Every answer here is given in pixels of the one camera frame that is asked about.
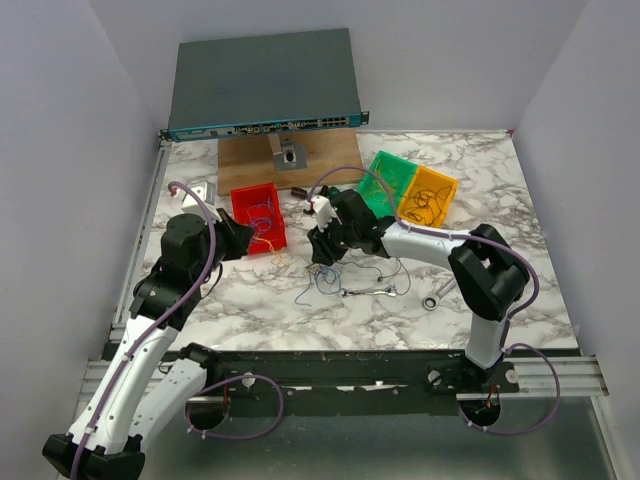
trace wall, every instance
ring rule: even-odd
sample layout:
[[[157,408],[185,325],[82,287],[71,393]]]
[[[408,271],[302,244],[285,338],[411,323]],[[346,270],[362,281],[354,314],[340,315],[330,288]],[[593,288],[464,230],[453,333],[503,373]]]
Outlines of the wall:
[[[90,1],[158,127],[167,125],[180,42],[349,27],[375,129],[515,127],[587,3]]]
[[[640,452],[640,3],[592,0],[515,135],[580,345]],[[635,455],[640,473],[640,458]]]
[[[0,15],[0,465],[47,479],[106,338],[155,158],[153,129],[86,0]]]

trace plastic bin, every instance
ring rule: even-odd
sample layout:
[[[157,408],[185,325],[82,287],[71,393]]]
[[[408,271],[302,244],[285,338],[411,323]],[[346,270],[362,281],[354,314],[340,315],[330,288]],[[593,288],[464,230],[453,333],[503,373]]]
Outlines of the plastic bin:
[[[269,243],[256,237],[271,242],[274,250],[287,246],[284,220],[273,183],[231,190],[231,204],[236,222],[249,225],[256,231],[249,245],[250,255],[270,250]]]
[[[411,183],[414,173],[418,169],[415,163],[395,157],[390,153],[380,151],[371,164],[371,170],[380,175],[393,192],[396,206],[402,200],[407,187]],[[358,185],[358,193],[373,210],[376,217],[393,215],[389,198],[382,186],[371,175],[365,175]]]
[[[426,167],[418,167],[398,207],[401,218],[417,225],[441,227],[456,194],[458,181]]]

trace silver tool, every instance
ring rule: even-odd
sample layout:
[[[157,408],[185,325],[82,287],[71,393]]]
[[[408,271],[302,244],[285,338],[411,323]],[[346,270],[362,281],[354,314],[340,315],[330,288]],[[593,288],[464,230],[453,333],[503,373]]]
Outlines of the silver tool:
[[[425,308],[425,310],[428,310],[430,312],[434,311],[436,308],[438,308],[438,305],[440,304],[440,300],[442,300],[447,293],[453,290],[453,288],[457,284],[458,283],[456,282],[455,277],[452,278],[447,283],[445,283],[442,287],[436,290],[435,293],[432,293],[431,295],[424,297],[422,299],[422,306]]]
[[[341,297],[355,297],[357,295],[386,295],[387,297],[395,297],[398,295],[395,287],[387,287],[383,290],[346,290],[340,292]]]

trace gray floor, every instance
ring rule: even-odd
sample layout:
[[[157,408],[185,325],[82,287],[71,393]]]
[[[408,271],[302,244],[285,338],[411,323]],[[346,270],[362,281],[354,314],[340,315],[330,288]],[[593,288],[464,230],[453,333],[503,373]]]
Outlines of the gray floor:
[[[548,400],[504,402],[496,424],[525,427]],[[235,419],[237,433],[267,419]],[[288,417],[259,440],[201,440],[176,416],[148,452],[144,480],[615,479],[587,398],[567,398],[554,421],[520,437],[484,435],[457,417]]]

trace table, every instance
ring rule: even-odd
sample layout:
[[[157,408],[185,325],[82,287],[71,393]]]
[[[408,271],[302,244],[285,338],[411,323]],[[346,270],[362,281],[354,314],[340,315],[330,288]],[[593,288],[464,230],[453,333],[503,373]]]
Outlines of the table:
[[[495,226],[509,244],[528,258],[540,276],[536,303],[516,315],[508,343],[536,347],[575,348],[576,340],[553,271],[511,137],[506,132],[479,133],[358,133],[363,163],[369,166],[379,150],[433,168],[458,179],[458,191],[444,227],[472,229],[480,223]],[[160,255],[160,236],[167,221],[181,213],[180,201],[166,189],[170,180],[194,184],[217,181],[217,141],[180,143],[172,147],[149,242],[142,276]],[[406,260],[412,288],[402,297],[339,298],[311,288],[296,305],[294,299],[308,285],[305,266],[311,246],[306,238],[314,218],[303,214],[304,202],[279,192],[288,247],[284,264],[274,265],[272,254],[247,256],[225,263],[215,291],[191,314],[172,346],[177,350],[197,342],[220,350],[424,349],[464,348],[471,315],[457,289],[434,312],[421,299],[444,284],[451,273]],[[228,197],[217,205],[233,210]],[[385,274],[396,268],[393,259],[349,252],[345,261],[376,266]],[[337,265],[342,284],[368,288],[377,284],[374,269]],[[399,291],[407,278],[393,279]],[[531,282],[525,295],[530,293]]]

